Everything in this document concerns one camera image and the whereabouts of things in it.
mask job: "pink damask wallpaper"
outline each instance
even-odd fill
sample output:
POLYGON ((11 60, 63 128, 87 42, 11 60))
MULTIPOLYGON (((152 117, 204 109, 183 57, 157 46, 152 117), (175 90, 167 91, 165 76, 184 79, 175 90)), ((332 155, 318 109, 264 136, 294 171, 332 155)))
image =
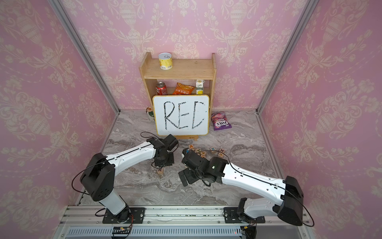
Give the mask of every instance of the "pink damask wallpaper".
POLYGON ((61 2, 120 108, 149 105, 138 70, 146 52, 182 59, 215 52, 214 107, 254 109, 306 0, 61 2))
POLYGON ((318 2, 262 115, 318 239, 382 238, 381 8, 318 2))
POLYGON ((0 24, 0 237, 49 239, 115 113, 46 0, 0 1, 0 24))

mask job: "metal frame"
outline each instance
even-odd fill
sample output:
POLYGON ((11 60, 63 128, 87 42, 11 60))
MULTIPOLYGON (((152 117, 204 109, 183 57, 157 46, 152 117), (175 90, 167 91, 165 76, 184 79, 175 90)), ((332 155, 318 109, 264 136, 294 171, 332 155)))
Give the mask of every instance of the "metal frame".
POLYGON ((277 79, 279 78, 280 74, 282 73, 284 66, 287 64, 289 57, 291 56, 298 39, 300 38, 301 34, 304 31, 304 28, 306 24, 308 23, 310 16, 312 15, 314 8, 316 7, 319 0, 308 0, 308 2, 305 5, 305 8, 303 10, 303 13, 301 14, 299 20, 297 21, 297 25, 293 30, 292 36, 288 41, 288 44, 286 45, 286 48, 281 56, 280 61, 277 64, 276 70, 272 75, 271 80, 269 81, 269 84, 267 88, 264 91, 264 95, 262 96, 259 106, 257 107, 258 114, 261 114, 261 112, 264 110, 265 104, 267 103, 270 94, 272 93, 273 88, 276 85, 277 79))
POLYGON ((119 114, 119 112, 121 110, 118 107, 117 102, 115 101, 115 99, 114 99, 113 95, 111 94, 109 88, 107 87, 106 83, 102 79, 100 72, 98 71, 96 65, 94 64, 92 58, 90 57, 88 50, 86 49, 84 43, 82 42, 76 28, 74 27, 72 21, 69 18, 64 6, 61 4, 60 0, 48 0, 48 2, 50 3, 51 7, 53 8, 53 11, 56 13, 57 18, 60 20, 62 26, 65 28, 70 39, 73 41, 74 46, 76 47, 78 53, 81 55, 82 59, 84 60, 85 64, 87 65, 90 73, 92 74, 95 81, 97 82, 97 84, 101 88, 101 91, 104 93, 110 106, 113 108, 113 110, 116 114, 119 114))
MULTIPOLYGON (((267 199, 260 198, 254 201, 266 203, 267 199)), ((134 228, 147 228, 148 226, 246 226, 247 223, 226 224, 223 216, 225 207, 237 207, 229 205, 135 205, 136 207, 145 207, 144 219, 142 224, 134 224, 134 228)), ((90 226, 94 228, 105 226, 129 226, 127 224, 102 224, 102 217, 96 217, 96 211, 102 208, 102 205, 89 206, 68 206, 60 224, 56 230, 53 239, 64 238, 70 227, 90 226)), ((288 223, 282 221, 277 216, 265 216, 265 223, 258 226, 287 226, 288 223)), ((309 234, 301 227, 299 231, 302 238, 309 239, 309 234)))
MULTIPOLYGON (((267 150, 269 152, 270 160, 272 162, 273 168, 275 169, 275 174, 277 177, 280 177, 280 178, 285 178, 284 177, 285 175, 284 175, 284 172, 283 172, 283 170, 280 166, 280 163, 277 159, 275 150, 274 150, 272 143, 270 141, 270 138, 269 138, 269 134, 265 129, 264 122, 263 122, 262 117, 261 117, 261 113, 263 112, 265 105, 266 105, 274 87, 276 86, 277 80, 280 77, 280 74, 282 73, 285 65, 288 62, 289 57, 292 55, 293 50, 294 50, 295 46, 297 45, 297 42, 300 39, 301 34, 303 33, 306 24, 308 23, 311 15, 313 14, 313 11, 314 11, 318 1, 319 0, 308 0, 307 1, 305 8, 303 10, 303 13, 301 14, 300 19, 298 20, 297 25, 293 30, 292 36, 289 39, 289 42, 288 42, 288 44, 287 44, 287 46, 286 46, 286 48, 282 54, 282 57, 281 57, 278 65, 276 67, 276 70, 273 73, 272 78, 271 78, 266 90, 264 91, 264 94, 260 100, 259 106, 256 109, 256 112, 257 112, 256 118, 257 118, 257 121, 259 123, 261 133, 263 134, 263 137, 264 137, 265 146, 267 147, 267 150)), ((300 231, 302 238, 315 239, 312 228, 309 228, 309 227, 303 225, 303 226, 299 227, 299 231, 300 231)))

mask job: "gray marble surface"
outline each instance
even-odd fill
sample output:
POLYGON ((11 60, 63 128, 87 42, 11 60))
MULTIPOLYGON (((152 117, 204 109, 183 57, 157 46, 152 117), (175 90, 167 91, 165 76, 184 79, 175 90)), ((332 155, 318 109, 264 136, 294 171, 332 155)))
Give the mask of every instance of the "gray marble surface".
MULTIPOLYGON (((240 198, 260 196, 244 189, 218 183, 206 187, 200 180, 184 187, 178 172, 185 169, 181 163, 181 151, 193 144, 196 148, 209 150, 223 148, 236 165, 267 176, 274 177, 264 139, 253 111, 226 111, 231 129, 214 131, 210 122, 209 134, 197 141, 179 140, 174 153, 175 163, 164 168, 164 174, 157 174, 151 167, 152 160, 146 160, 130 167, 115 177, 114 188, 129 205, 237 205, 240 198)), ((123 111, 112 130, 110 139, 102 152, 104 155, 121 152, 137 146, 144 138, 142 131, 156 133, 155 122, 150 122, 145 111, 123 111)), ((212 156, 207 152, 207 159, 212 156)), ((98 204, 84 195, 81 205, 98 204)))

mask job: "food label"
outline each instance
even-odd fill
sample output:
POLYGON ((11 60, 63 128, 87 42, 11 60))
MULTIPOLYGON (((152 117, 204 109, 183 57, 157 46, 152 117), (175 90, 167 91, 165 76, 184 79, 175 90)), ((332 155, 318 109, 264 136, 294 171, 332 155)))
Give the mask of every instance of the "food label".
POLYGON ((203 94, 203 90, 204 90, 203 83, 204 83, 204 80, 198 80, 196 82, 196 94, 203 94))

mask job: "canned food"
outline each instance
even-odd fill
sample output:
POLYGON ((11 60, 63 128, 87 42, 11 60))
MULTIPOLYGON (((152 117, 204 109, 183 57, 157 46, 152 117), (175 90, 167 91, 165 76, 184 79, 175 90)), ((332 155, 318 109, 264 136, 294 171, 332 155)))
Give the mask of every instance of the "canned food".
POLYGON ((162 81, 157 83, 157 94, 159 96, 166 96, 167 95, 167 87, 166 84, 162 81))
POLYGON ((152 111, 152 108, 151 107, 147 107, 146 108, 146 113, 147 115, 149 116, 149 120, 150 121, 155 121, 155 118, 154 118, 154 111, 152 111))
POLYGON ((159 54, 160 68, 163 70, 169 70, 172 68, 172 55, 168 52, 159 54))

